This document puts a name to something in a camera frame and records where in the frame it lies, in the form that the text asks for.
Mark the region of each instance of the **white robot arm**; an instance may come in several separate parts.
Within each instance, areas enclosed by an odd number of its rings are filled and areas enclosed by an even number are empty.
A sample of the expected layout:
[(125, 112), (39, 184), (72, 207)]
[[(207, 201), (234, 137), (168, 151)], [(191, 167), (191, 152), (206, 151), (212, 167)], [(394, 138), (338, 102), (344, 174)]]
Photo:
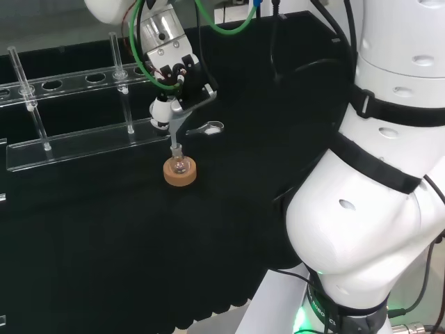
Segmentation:
[[(134, 0), (85, 0), (90, 12), (107, 24), (121, 24)], [(152, 125), (160, 130), (170, 130), (172, 146), (176, 146), (175, 135), (181, 124), (199, 106), (212, 101), (216, 91), (205, 82), (199, 82), (200, 62), (193, 54), (187, 36), (182, 29), (175, 10), (168, 0), (156, 0), (148, 9), (145, 1), (140, 24), (143, 56), (147, 56), (157, 79), (166, 80), (168, 85), (176, 83), (177, 78), (189, 88), (182, 95), (160, 95), (150, 106)], [(185, 73), (194, 72), (193, 82)]]
[[(444, 204), (422, 180), (432, 173), (445, 190), (443, 31), (443, 1), (364, 0), (351, 103), (286, 213), (296, 253), (349, 315), (386, 307), (404, 270), (445, 229)], [(379, 333), (391, 333), (383, 323)], [(323, 330), (317, 318), (312, 325)]]

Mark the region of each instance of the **cable connector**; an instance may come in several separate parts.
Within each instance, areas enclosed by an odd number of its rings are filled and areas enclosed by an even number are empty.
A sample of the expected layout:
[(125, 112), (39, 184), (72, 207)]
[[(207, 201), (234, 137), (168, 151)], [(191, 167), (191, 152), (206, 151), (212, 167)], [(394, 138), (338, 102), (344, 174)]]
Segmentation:
[(406, 315), (406, 309), (404, 308), (398, 308), (396, 310), (388, 310), (388, 318), (396, 318), (401, 317), (402, 315)]

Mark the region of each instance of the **rack hole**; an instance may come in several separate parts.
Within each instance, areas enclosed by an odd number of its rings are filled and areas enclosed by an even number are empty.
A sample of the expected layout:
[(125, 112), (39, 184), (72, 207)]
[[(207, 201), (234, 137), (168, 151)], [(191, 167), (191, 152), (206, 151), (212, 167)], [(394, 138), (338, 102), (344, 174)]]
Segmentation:
[(56, 90), (60, 87), (62, 87), (62, 81), (60, 80), (47, 81), (42, 84), (42, 88), (45, 90)]
[(105, 74), (104, 73), (96, 73), (92, 75), (88, 75), (86, 77), (86, 81), (88, 81), (91, 84), (98, 84), (99, 82), (105, 80)]
[(0, 100), (4, 99), (5, 97), (8, 97), (10, 94), (9, 89), (0, 89)]
[(141, 70), (139, 67), (135, 67), (135, 68), (134, 68), (134, 72), (135, 72), (137, 75), (144, 75), (144, 74), (142, 73), (142, 70)]

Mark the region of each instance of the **wire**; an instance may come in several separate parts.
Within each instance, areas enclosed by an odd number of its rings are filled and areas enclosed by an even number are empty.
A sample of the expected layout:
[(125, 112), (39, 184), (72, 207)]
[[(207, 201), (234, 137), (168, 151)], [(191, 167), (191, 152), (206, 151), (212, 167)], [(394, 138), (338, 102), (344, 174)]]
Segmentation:
[(125, 24), (125, 19), (127, 18), (128, 13), (130, 13), (130, 10), (134, 7), (134, 5), (136, 5), (136, 1), (137, 0), (134, 0), (132, 5), (128, 7), (127, 11), (125, 12), (124, 17), (122, 18), (122, 23), (120, 25), (120, 35), (122, 36), (122, 40), (124, 41), (125, 49), (127, 49), (130, 56), (133, 56), (133, 53), (131, 52), (130, 46), (127, 43), (127, 39), (124, 37), (124, 24)]
[(331, 25), (331, 27), (334, 29), (335, 33), (339, 36), (340, 40), (344, 44), (346, 51), (347, 51), (348, 58), (349, 58), (349, 63), (351, 66), (350, 80), (353, 81), (354, 76), (355, 76), (354, 54), (352, 52), (352, 49), (349, 45), (349, 42), (348, 42), (348, 39), (347, 39), (345, 33), (343, 32), (343, 30), (341, 29), (341, 27), (339, 26), (337, 21), (335, 21), (335, 19), (332, 17), (332, 15), (327, 11), (325, 6), (323, 6), (319, 0), (311, 0), (311, 3), (320, 12), (320, 14), (322, 14), (322, 16), (327, 20), (327, 22)]
[(286, 74), (276, 74), (275, 76), (275, 80), (276, 82), (280, 82), (281, 80), (283, 80), (284, 78), (292, 75), (292, 74), (296, 74), (299, 72), (302, 72), (304, 70), (307, 70), (308, 68), (315, 66), (315, 65), (322, 65), (322, 64), (337, 64), (337, 65), (343, 65), (343, 63), (338, 60), (338, 59), (334, 59), (334, 58), (322, 58), (322, 59), (318, 59), (317, 61), (313, 61), (311, 63), (308, 64), (304, 64), (301, 65), (299, 67), (297, 67), (296, 69), (290, 71), (289, 73)]
[(426, 257), (425, 276), (423, 277), (423, 284), (420, 294), (417, 297), (416, 301), (409, 308), (406, 309), (406, 313), (413, 311), (413, 309), (415, 309), (418, 304), (420, 304), (423, 296), (425, 295), (426, 287), (428, 286), (428, 277), (430, 276), (432, 250), (434, 249), (435, 244), (436, 241), (434, 240), (430, 245), (430, 249), (428, 249), (428, 256)]
[(214, 31), (216, 31), (217, 33), (220, 33), (222, 35), (236, 35), (237, 33), (242, 32), (249, 25), (250, 21), (252, 20), (253, 15), (255, 14), (255, 11), (257, 10), (257, 7), (253, 6), (252, 10), (249, 13), (248, 18), (245, 19), (245, 21), (244, 21), (244, 23), (242, 25), (240, 25), (238, 28), (235, 28), (235, 29), (232, 29), (232, 30), (226, 30), (226, 29), (220, 28), (219, 26), (217, 26), (215, 24), (215, 22), (213, 22), (213, 20), (210, 18), (209, 14), (207, 13), (206, 9), (202, 5), (201, 0), (195, 0), (195, 3), (196, 3), (198, 9), (201, 12), (201, 15), (207, 21), (209, 26)]
[(134, 42), (134, 22), (136, 21), (136, 16), (138, 15), (139, 10), (143, 6), (144, 0), (137, 0), (137, 3), (135, 5), (133, 16), (130, 21), (130, 45), (131, 45), (131, 51), (133, 52), (134, 60), (138, 64), (138, 67), (142, 71), (143, 74), (157, 87), (164, 89), (164, 90), (174, 90), (179, 88), (179, 83), (175, 84), (174, 86), (167, 86), (164, 85), (156, 80), (156, 78), (152, 77), (151, 74), (145, 69), (144, 63), (140, 60), (138, 51), (136, 49), (136, 45)]
[(257, 21), (259, 21), (259, 19), (261, 19), (261, 6), (257, 7)]
[(136, 51), (138, 52), (138, 57), (139, 57), (139, 59), (142, 59), (142, 64), (144, 65), (144, 67), (145, 67), (145, 69), (148, 71), (148, 72), (157, 72), (157, 73), (159, 73), (162, 77), (163, 77), (163, 79), (165, 79), (165, 77), (163, 76), (163, 74), (162, 74), (162, 72), (160, 71), (160, 70), (158, 70), (158, 69), (156, 69), (154, 66), (151, 66), (151, 65), (147, 65), (146, 64), (146, 62), (145, 62), (145, 59), (144, 59), (144, 52), (143, 52), (143, 49), (142, 49), (142, 38), (140, 37), (140, 21), (141, 21), (141, 19), (142, 19), (142, 12), (143, 12), (143, 9), (144, 9), (144, 5), (142, 4), (142, 6), (139, 8), (139, 10), (138, 10), (138, 17), (136, 18), (136, 39), (137, 39), (137, 49), (136, 49)]
[(346, 15), (348, 16), (349, 35), (350, 35), (350, 48), (353, 54), (353, 66), (354, 74), (355, 67), (357, 66), (357, 32), (355, 31), (355, 20), (353, 7), (350, 5), (350, 0), (344, 0)]
[(272, 25), (272, 35), (270, 37), (270, 66), (272, 67), (273, 78), (275, 81), (278, 80), (277, 67), (275, 66), (275, 41), (277, 40), (277, 30), (278, 30), (278, 12), (280, 10), (280, 0), (273, 0), (273, 25)]
[(425, 276), (423, 277), (422, 289), (421, 289), (420, 294), (417, 297), (416, 301), (407, 309), (397, 308), (395, 310), (388, 310), (388, 318), (392, 319), (395, 317), (400, 317), (402, 315), (406, 315), (407, 313), (413, 311), (413, 309), (415, 309), (418, 306), (418, 304), (420, 304), (423, 296), (425, 295), (426, 287), (428, 286), (428, 278), (430, 276), (431, 257), (432, 257), (432, 251), (434, 249), (435, 244), (436, 244), (436, 241), (434, 240), (430, 244), (430, 248), (428, 249), (428, 256), (426, 258)]
[[(436, 194), (440, 197), (443, 204), (445, 205), (445, 196), (440, 191), (439, 187), (430, 179), (430, 177), (428, 175), (425, 175), (423, 178), (426, 180), (426, 182), (428, 182), (430, 184), (431, 188), (434, 189)], [(444, 274), (444, 286), (442, 288), (442, 303), (440, 305), (440, 312), (439, 312), (439, 316), (437, 318), (436, 324), (431, 329), (431, 334), (435, 334), (437, 332), (437, 330), (439, 329), (440, 324), (442, 323), (442, 320), (444, 319), (444, 314), (445, 314), (445, 274)]]
[[(424, 325), (423, 327), (425, 328), (425, 332), (427, 332), (427, 333), (430, 332), (430, 331), (432, 331), (432, 329), (434, 328), (433, 325)], [(439, 326), (439, 327), (436, 329), (436, 333), (445, 334), (445, 328)]]
[[(307, 278), (298, 275), (297, 273), (289, 273), (288, 271), (283, 271), (283, 270), (279, 270), (279, 269), (269, 269), (271, 271), (274, 271), (275, 273), (282, 273), (283, 275), (288, 275), (288, 276), (293, 276), (296, 278), (299, 278), (303, 281), (305, 281), (310, 287), (312, 287), (312, 289), (314, 289), (315, 291), (317, 291), (320, 295), (322, 295), (324, 298), (326, 298), (334, 307), (338, 308), (337, 303), (335, 303), (331, 297), (329, 297), (324, 291), (322, 291), (321, 289), (317, 288), (310, 280), (308, 280)], [(324, 333), (326, 334), (327, 331), (329, 330), (329, 314), (327, 313), (327, 310), (325, 310), (325, 328), (324, 328)]]
[(207, 77), (207, 80), (210, 83), (210, 86), (213, 90), (218, 90), (218, 83), (216, 82), (215, 78), (213, 77), (213, 75), (211, 75), (209, 68), (207, 67), (206, 61), (204, 60), (204, 54), (202, 52), (202, 36), (201, 36), (201, 17), (200, 17), (200, 12), (197, 8), (197, 5), (195, 3), (195, 13), (196, 13), (196, 26), (197, 26), (197, 36), (198, 36), (198, 41), (200, 44), (200, 62), (201, 62), (201, 66), (202, 69), (204, 70), (204, 73)]

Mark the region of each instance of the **black cable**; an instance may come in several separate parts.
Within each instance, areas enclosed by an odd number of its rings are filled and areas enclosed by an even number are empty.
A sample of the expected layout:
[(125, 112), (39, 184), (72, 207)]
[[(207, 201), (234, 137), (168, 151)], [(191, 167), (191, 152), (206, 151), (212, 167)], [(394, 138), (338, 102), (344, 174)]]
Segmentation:
[(413, 311), (413, 309), (415, 309), (418, 306), (418, 304), (420, 304), (423, 296), (425, 295), (426, 287), (428, 286), (428, 278), (430, 276), (432, 250), (434, 249), (435, 244), (436, 241), (434, 240), (430, 245), (430, 249), (428, 249), (428, 256), (426, 258), (425, 276), (423, 277), (423, 284), (419, 297), (417, 297), (416, 301), (409, 308), (406, 309), (406, 313)]
[(209, 84), (213, 90), (218, 90), (218, 82), (216, 82), (216, 79), (211, 75), (209, 68), (207, 67), (206, 61), (204, 60), (204, 54), (202, 52), (202, 36), (201, 36), (201, 17), (200, 17), (200, 10), (198, 9), (196, 3), (195, 3), (195, 12), (196, 12), (196, 27), (197, 27), (197, 36), (199, 40), (200, 45), (200, 62), (202, 69), (204, 70), (204, 74), (206, 75), (207, 80), (209, 81)]
[(297, 67), (296, 69), (286, 73), (286, 74), (275, 74), (275, 81), (276, 82), (280, 82), (281, 80), (283, 80), (286, 77), (289, 77), (293, 74), (297, 74), (299, 72), (302, 72), (304, 70), (307, 70), (308, 68), (315, 66), (315, 65), (321, 65), (321, 64), (337, 64), (337, 65), (343, 65), (343, 63), (335, 58), (323, 58), (323, 59), (318, 59), (317, 61), (313, 61), (311, 63), (308, 64), (304, 64), (301, 65), (299, 67)]
[(303, 281), (305, 281), (308, 285), (310, 285), (312, 287), (312, 289), (314, 289), (315, 291), (317, 291), (319, 294), (321, 294), (323, 297), (325, 297), (328, 301), (330, 301), (331, 303), (335, 303), (331, 297), (329, 297), (325, 292), (321, 291), (319, 288), (317, 288), (313, 282), (311, 282), (310, 280), (308, 280), (307, 278), (298, 275), (297, 273), (289, 273), (288, 271), (283, 271), (283, 270), (279, 270), (279, 269), (269, 269), (270, 271), (274, 271), (275, 273), (282, 273), (283, 275), (288, 275), (288, 276), (293, 276), (296, 278), (299, 278)]
[(357, 66), (357, 32), (355, 31), (355, 20), (353, 7), (350, 5), (350, 0), (344, 0), (346, 15), (348, 16), (349, 35), (350, 35), (350, 48), (353, 53), (353, 66), (354, 74), (355, 67)]
[(256, 13), (257, 13), (257, 21), (258, 21), (259, 19), (261, 19), (261, 6), (257, 7)]
[[(430, 184), (431, 188), (434, 189), (436, 194), (440, 197), (443, 204), (445, 205), (445, 196), (440, 191), (439, 187), (430, 179), (430, 177), (428, 175), (425, 175), (423, 178), (426, 180), (426, 182), (428, 182)], [(442, 288), (442, 303), (440, 305), (440, 312), (439, 312), (439, 316), (437, 318), (436, 324), (431, 329), (431, 334), (435, 334), (437, 332), (437, 330), (439, 329), (440, 324), (442, 323), (442, 320), (444, 319), (444, 314), (445, 314), (445, 274), (444, 274), (444, 286)]]
[(354, 76), (355, 76), (354, 53), (349, 45), (349, 42), (348, 42), (348, 39), (347, 39), (345, 33), (343, 32), (343, 29), (341, 29), (341, 27), (339, 26), (337, 21), (335, 21), (335, 19), (332, 17), (332, 15), (327, 11), (325, 6), (323, 6), (319, 0), (311, 0), (311, 3), (320, 12), (320, 14), (322, 14), (322, 16), (327, 20), (327, 22), (331, 25), (331, 27), (334, 29), (335, 33), (339, 36), (340, 40), (344, 44), (345, 49), (346, 49), (346, 54), (348, 55), (348, 62), (350, 63), (350, 66), (351, 66), (351, 71), (349, 74), (350, 80), (354, 81)]
[[(288, 271), (283, 271), (283, 270), (279, 270), (279, 269), (269, 269), (271, 271), (274, 271), (275, 273), (281, 273), (283, 275), (288, 275), (288, 276), (293, 276), (296, 278), (299, 278), (303, 281), (305, 281), (310, 287), (312, 287), (312, 289), (314, 289), (315, 291), (317, 291), (320, 295), (322, 295), (324, 298), (326, 298), (335, 308), (335, 313), (338, 315), (338, 305), (337, 303), (335, 303), (331, 297), (329, 297), (323, 290), (317, 288), (310, 280), (308, 280), (307, 278), (298, 275), (297, 273), (289, 273)], [(323, 331), (323, 334), (327, 334), (327, 332), (329, 331), (329, 314), (327, 313), (327, 309), (325, 309), (325, 328)], [(311, 331), (312, 333), (316, 333), (316, 334), (322, 334), (322, 332), (318, 332), (318, 331), (313, 331), (313, 330), (307, 330), (307, 329), (302, 329), (300, 331), (295, 332), (294, 334), (297, 333), (301, 333), (301, 332), (307, 332), (307, 331)]]
[(278, 81), (278, 72), (275, 66), (275, 41), (277, 40), (277, 30), (278, 30), (278, 12), (280, 10), (280, 0), (272, 0), (273, 5), (273, 25), (272, 25), (272, 35), (270, 36), (270, 67), (273, 72), (273, 79)]
[[(423, 327), (425, 328), (425, 332), (427, 332), (427, 333), (431, 332), (432, 329), (434, 328), (433, 325), (424, 325)], [(436, 329), (436, 333), (445, 334), (445, 328), (439, 326), (439, 327)]]
[(326, 63), (334, 63), (334, 64), (342, 65), (342, 62), (339, 61), (338, 59), (323, 58), (323, 59), (318, 59), (317, 61), (313, 61), (308, 64), (301, 65), (300, 67), (297, 67), (296, 69), (294, 69), (291, 72), (288, 72), (286, 74), (279, 74), (277, 72), (277, 68), (275, 66), (275, 44), (276, 44), (276, 39), (277, 39), (278, 24), (280, 22), (280, 17), (278, 16), (279, 11), (280, 11), (280, 0), (273, 0), (272, 5), (273, 5), (273, 15), (272, 15), (273, 16), (273, 25), (272, 25), (272, 35), (270, 37), (270, 68), (272, 69), (273, 78), (274, 78), (275, 83), (278, 84), (281, 80), (283, 80), (283, 78), (285, 78), (289, 75), (298, 73), (298, 72), (302, 72), (303, 70), (307, 70), (308, 68), (310, 68), (314, 65), (326, 64)]
[(415, 309), (418, 306), (418, 304), (420, 304), (423, 296), (425, 295), (426, 287), (428, 286), (428, 278), (430, 276), (432, 250), (434, 249), (435, 244), (436, 244), (436, 241), (434, 240), (431, 243), (430, 248), (428, 249), (428, 256), (426, 258), (425, 276), (423, 277), (422, 289), (420, 291), (419, 296), (417, 297), (417, 300), (407, 309), (398, 308), (395, 310), (388, 310), (388, 318), (392, 319), (395, 317), (400, 317), (402, 315), (406, 315), (407, 313), (413, 311), (413, 309)]

